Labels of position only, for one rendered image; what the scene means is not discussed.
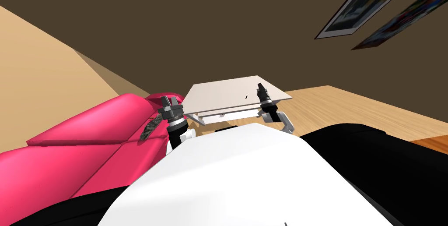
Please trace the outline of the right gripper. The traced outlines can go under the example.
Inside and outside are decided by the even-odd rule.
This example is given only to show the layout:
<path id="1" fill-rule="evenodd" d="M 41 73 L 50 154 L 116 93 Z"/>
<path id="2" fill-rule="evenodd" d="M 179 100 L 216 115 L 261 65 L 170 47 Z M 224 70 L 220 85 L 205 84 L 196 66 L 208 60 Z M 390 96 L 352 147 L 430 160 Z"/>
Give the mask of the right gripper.
<path id="1" fill-rule="evenodd" d="M 260 101 L 268 101 L 269 100 L 269 95 L 267 93 L 267 90 L 261 83 L 258 83 L 257 96 Z"/>

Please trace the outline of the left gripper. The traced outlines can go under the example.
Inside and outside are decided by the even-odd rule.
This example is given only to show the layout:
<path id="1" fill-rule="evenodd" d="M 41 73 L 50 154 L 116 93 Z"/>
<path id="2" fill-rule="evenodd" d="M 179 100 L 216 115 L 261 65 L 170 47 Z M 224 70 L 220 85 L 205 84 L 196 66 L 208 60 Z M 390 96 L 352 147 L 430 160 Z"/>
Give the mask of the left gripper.
<path id="1" fill-rule="evenodd" d="M 157 111 L 162 115 L 183 115 L 183 105 L 178 105 L 178 100 L 174 97 L 171 97 L 171 106 L 169 106 L 169 98 L 167 96 L 161 97 L 161 103 L 163 105 L 162 108 L 159 108 Z"/>

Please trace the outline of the grey mottled cloth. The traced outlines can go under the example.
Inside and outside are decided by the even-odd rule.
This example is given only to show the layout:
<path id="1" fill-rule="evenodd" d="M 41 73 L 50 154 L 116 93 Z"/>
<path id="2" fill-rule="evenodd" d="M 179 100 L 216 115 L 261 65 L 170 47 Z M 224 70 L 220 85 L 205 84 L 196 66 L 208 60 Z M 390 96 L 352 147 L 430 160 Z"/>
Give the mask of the grey mottled cloth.
<path id="1" fill-rule="evenodd" d="M 157 126 L 162 122 L 163 118 L 161 114 L 158 114 L 155 118 L 150 118 L 150 121 L 145 126 L 142 134 L 140 135 L 139 141 L 145 141 L 149 138 L 152 132 L 157 128 Z"/>

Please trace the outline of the white table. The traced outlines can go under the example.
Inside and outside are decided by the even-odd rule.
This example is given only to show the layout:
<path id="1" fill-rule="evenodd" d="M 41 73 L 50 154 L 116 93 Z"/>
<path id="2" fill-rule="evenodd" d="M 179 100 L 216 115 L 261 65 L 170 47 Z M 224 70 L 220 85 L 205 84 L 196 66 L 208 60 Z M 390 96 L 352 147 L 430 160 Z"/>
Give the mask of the white table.
<path id="1" fill-rule="evenodd" d="M 213 81 L 194 84 L 190 88 L 182 102 L 184 114 L 203 126 L 259 117 L 261 103 L 257 96 L 258 83 L 267 89 L 274 103 L 292 98 L 259 76 Z"/>

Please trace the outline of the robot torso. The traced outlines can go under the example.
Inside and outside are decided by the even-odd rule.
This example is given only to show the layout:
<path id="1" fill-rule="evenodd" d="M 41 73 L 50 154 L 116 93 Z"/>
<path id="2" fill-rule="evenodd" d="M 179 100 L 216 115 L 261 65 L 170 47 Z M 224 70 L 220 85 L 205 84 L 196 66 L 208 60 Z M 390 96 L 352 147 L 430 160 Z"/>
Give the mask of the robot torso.
<path id="1" fill-rule="evenodd" d="M 303 139 L 253 123 L 185 140 L 98 226 L 392 226 Z"/>

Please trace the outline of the white framed wall picture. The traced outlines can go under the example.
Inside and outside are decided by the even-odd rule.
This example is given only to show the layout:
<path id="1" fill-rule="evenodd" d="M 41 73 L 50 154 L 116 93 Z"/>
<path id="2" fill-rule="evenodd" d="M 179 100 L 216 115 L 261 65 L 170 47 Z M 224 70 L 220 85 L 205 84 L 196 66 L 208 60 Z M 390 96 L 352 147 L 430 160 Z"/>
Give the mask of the white framed wall picture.
<path id="1" fill-rule="evenodd" d="M 351 35 L 391 0 L 346 0 L 315 39 Z"/>

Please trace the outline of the dark colourful wall picture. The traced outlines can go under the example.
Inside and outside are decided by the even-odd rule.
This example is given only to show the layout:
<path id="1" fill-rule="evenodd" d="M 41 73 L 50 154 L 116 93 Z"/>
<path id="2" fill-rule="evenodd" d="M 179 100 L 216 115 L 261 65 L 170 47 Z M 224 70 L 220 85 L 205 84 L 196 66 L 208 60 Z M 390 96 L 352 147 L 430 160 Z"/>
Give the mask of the dark colourful wall picture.
<path id="1" fill-rule="evenodd" d="M 380 46 L 446 2 L 448 0 L 416 0 L 352 50 Z"/>

